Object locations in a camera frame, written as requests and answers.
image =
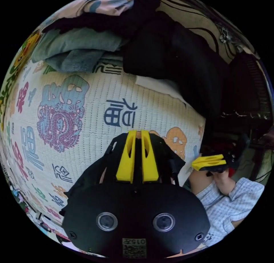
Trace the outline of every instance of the screw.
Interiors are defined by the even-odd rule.
[[[195,236],[195,240],[196,241],[200,241],[202,238],[204,237],[204,234],[203,233],[199,233]]]
[[[72,232],[72,231],[69,232],[69,235],[72,239],[76,239],[76,237],[77,237],[75,232]]]

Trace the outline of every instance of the folded clothes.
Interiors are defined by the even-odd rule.
[[[75,49],[45,60],[58,72],[92,72],[98,62],[123,66],[122,57],[104,54],[104,50]]]
[[[99,62],[123,67],[123,57],[119,54],[119,51],[115,51],[114,53],[105,52]]]
[[[205,118],[218,115],[228,65],[203,37],[162,11],[156,14],[122,47],[124,71],[173,80],[198,113]]]
[[[75,28],[64,34],[50,30],[37,44],[31,59],[36,63],[72,50],[100,50],[93,51],[94,58],[100,59],[105,51],[114,52],[127,42],[110,31],[97,32],[91,28]]]
[[[88,27],[103,32],[112,31],[122,38],[131,38],[147,21],[155,17],[155,10],[160,6],[160,0],[134,0],[131,9],[119,17],[99,13],[83,13],[75,18],[61,18],[43,29],[48,32],[59,29],[60,34],[74,28]]]

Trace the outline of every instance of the yellow object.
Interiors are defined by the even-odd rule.
[[[192,162],[192,167],[195,170],[199,171],[203,167],[223,165],[226,164],[226,161],[223,158],[224,156],[222,154],[207,157],[198,157]]]
[[[141,131],[142,139],[142,169],[143,169],[143,183],[157,181],[159,178],[157,165],[150,141],[148,131]]]
[[[120,164],[116,173],[118,181],[133,182],[135,144],[137,131],[129,131]],[[157,181],[159,173],[150,141],[149,131],[141,131],[143,183]]]
[[[133,181],[136,133],[137,131],[128,132],[124,151],[116,173],[116,179],[119,181],[128,181],[130,183]]]

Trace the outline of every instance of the pink character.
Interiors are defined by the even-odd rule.
[[[57,214],[57,212],[55,212],[54,210],[48,208],[47,206],[45,206],[45,207],[47,208],[47,210],[48,210],[48,212],[49,212],[50,214],[52,214],[53,216],[55,216],[55,217],[61,219],[61,217]]]
[[[25,100],[28,88],[29,88],[29,83],[26,82],[25,86],[23,88],[21,88],[20,91],[19,91],[19,95],[18,95],[18,99],[17,99],[17,104],[16,104],[16,106],[18,107],[18,112],[19,113],[22,113],[23,105],[25,103],[24,100]]]
[[[15,156],[15,159],[16,159],[15,161],[16,161],[16,164],[17,164],[18,168],[20,169],[22,175],[26,178],[26,180],[29,181],[28,180],[28,175],[24,171],[23,158],[22,158],[22,155],[20,154],[17,143],[15,142],[14,146],[13,146],[12,140],[11,140],[11,146],[12,146],[12,150],[13,150],[13,153],[14,153],[14,156]]]

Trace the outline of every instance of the leg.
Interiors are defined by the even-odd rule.
[[[213,176],[207,177],[207,171],[197,171],[193,172],[189,176],[190,190],[193,194],[198,194],[203,191],[207,186],[209,186],[213,181]]]

